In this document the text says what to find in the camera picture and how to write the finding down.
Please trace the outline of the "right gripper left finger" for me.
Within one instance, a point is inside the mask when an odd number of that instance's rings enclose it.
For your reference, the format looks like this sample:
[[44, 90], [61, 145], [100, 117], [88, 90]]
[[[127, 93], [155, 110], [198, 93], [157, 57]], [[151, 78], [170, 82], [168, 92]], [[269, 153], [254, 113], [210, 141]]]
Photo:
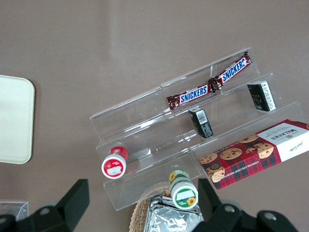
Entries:
[[33, 232], [72, 232], [90, 203], [87, 179], [79, 179], [54, 206], [45, 206], [30, 216]]

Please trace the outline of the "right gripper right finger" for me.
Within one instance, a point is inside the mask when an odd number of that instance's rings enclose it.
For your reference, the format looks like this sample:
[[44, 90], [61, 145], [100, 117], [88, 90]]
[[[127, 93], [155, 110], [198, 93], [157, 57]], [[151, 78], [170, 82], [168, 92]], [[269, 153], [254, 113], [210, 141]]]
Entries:
[[222, 203], [207, 179], [198, 180], [198, 205], [204, 221], [195, 232], [240, 232], [242, 212], [234, 205]]

